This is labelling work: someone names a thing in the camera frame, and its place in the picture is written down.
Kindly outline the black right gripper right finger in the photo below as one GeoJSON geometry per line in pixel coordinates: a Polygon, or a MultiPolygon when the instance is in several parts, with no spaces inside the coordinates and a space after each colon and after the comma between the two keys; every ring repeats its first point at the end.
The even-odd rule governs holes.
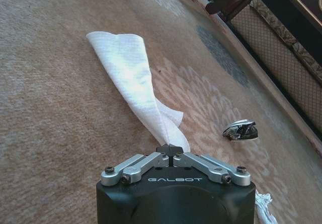
{"type": "Polygon", "coordinates": [[[249,186],[251,175],[244,166],[234,167],[228,163],[215,159],[210,155],[195,155],[183,152],[181,147],[171,145],[171,156],[174,167],[196,169],[206,175],[212,182],[219,184],[233,183],[238,186],[249,186]]]}

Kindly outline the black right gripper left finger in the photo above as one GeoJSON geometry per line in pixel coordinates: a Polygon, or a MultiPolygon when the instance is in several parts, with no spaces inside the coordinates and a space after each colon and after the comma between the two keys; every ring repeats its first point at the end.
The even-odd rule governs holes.
{"type": "Polygon", "coordinates": [[[101,173],[103,186],[114,186],[118,183],[133,184],[151,169],[162,170],[171,163],[171,146],[163,145],[149,155],[136,154],[116,166],[107,166],[101,173]]]}

